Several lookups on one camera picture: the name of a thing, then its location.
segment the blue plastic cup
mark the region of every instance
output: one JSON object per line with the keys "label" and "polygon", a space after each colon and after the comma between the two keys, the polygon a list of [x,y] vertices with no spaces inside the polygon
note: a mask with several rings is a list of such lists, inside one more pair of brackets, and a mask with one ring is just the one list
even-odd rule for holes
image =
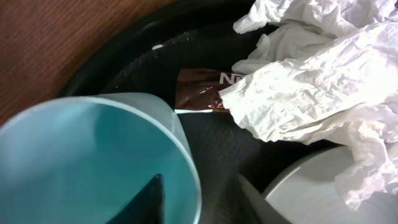
{"label": "blue plastic cup", "polygon": [[165,223],[197,223],[198,174],[180,121],[160,98],[48,101],[0,129],[0,223],[106,223],[156,174]]}

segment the black object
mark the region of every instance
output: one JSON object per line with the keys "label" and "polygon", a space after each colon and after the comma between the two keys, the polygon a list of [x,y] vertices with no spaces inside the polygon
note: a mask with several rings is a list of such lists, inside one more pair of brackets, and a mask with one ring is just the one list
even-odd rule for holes
{"label": "black object", "polygon": [[163,204],[163,177],[157,174],[107,224],[163,224]]}
{"label": "black object", "polygon": [[[175,82],[181,68],[228,71],[245,59],[266,26],[237,34],[233,22],[253,1],[184,0],[133,24],[95,53],[60,96],[146,92],[174,107]],[[162,44],[163,47],[152,50]],[[227,113],[179,115],[202,189],[201,224],[254,223],[251,208],[236,178],[242,173],[258,191],[286,167],[307,154],[333,147],[328,141],[309,146],[297,142],[262,142],[240,129]]]}

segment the crumpled tissue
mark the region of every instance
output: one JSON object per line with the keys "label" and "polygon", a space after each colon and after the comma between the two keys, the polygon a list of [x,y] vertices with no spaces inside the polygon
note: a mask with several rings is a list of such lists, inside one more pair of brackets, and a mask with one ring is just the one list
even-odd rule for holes
{"label": "crumpled tissue", "polygon": [[220,91],[241,128],[263,141],[327,139],[349,146],[355,164],[336,176],[357,209],[373,192],[398,188],[398,16],[396,1],[257,0],[236,32],[269,22]]}

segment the brown wrapper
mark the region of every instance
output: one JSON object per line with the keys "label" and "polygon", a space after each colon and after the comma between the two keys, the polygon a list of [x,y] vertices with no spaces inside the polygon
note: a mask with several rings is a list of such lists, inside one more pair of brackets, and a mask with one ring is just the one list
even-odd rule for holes
{"label": "brown wrapper", "polygon": [[177,79],[175,109],[224,112],[226,110],[218,92],[243,76],[207,68],[181,69]]}

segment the wooden surface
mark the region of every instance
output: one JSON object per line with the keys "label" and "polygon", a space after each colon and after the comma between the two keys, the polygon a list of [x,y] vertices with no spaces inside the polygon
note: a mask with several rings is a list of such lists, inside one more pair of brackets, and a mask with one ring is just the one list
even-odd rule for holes
{"label": "wooden surface", "polygon": [[118,32],[174,0],[0,0],[0,125],[57,95]]}

